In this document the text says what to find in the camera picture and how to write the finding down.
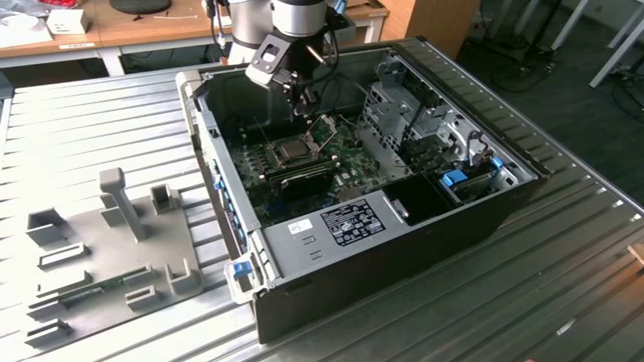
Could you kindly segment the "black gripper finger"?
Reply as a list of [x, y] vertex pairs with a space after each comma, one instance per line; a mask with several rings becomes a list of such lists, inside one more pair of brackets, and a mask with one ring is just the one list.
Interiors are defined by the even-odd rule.
[[290, 122], [301, 123], [314, 112], [316, 109], [316, 92], [296, 92], [290, 97]]

